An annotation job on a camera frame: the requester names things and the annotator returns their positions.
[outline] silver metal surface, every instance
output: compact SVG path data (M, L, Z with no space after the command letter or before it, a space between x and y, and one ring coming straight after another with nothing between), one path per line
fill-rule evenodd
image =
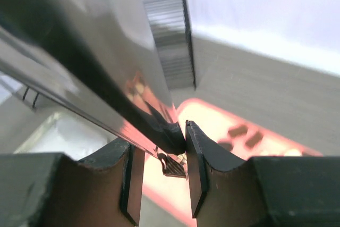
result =
M0 0L0 13L3 72L154 156L184 152L142 0Z

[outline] white backdrop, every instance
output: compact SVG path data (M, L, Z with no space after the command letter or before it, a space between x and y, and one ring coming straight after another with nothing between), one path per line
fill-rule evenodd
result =
M193 32L340 75L340 0L188 0Z

